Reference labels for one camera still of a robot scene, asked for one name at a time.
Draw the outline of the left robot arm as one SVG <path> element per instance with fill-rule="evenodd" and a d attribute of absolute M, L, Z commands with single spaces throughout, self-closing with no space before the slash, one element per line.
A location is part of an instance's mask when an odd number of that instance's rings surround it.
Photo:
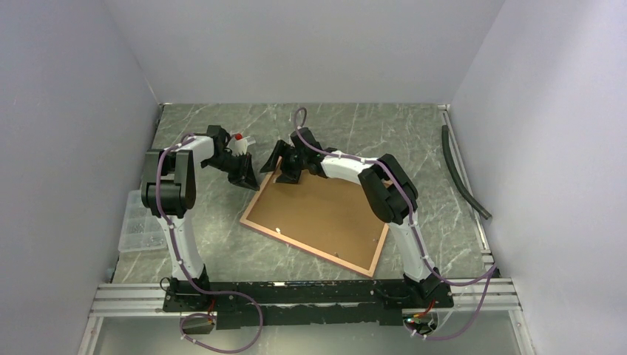
<path fill-rule="evenodd" d="M 165 234 L 172 262 L 169 290 L 183 294 L 192 310 L 203 310 L 212 297 L 192 226 L 197 171 L 211 167 L 225 172 L 230 184 L 256 191 L 260 185 L 248 150 L 254 143 L 250 136 L 210 125 L 204 133 L 189 133 L 165 149 L 146 152 L 141 200 Z"/>

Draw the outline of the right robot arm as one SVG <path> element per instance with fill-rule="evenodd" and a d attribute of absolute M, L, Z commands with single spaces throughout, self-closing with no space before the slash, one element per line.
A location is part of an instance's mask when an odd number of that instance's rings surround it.
<path fill-rule="evenodd" d="M 276 142 L 260 169 L 262 173 L 278 169 L 277 182 L 296 184 L 307 170 L 321 178 L 361 186 L 372 212 L 388 225 L 399 249 L 410 303 L 423 307 L 437 294 L 451 294 L 450 285 L 440 277 L 420 234 L 417 189 L 393 155 L 360 158 L 336 148 L 324 149 L 307 127 L 292 132 L 290 139 Z"/>

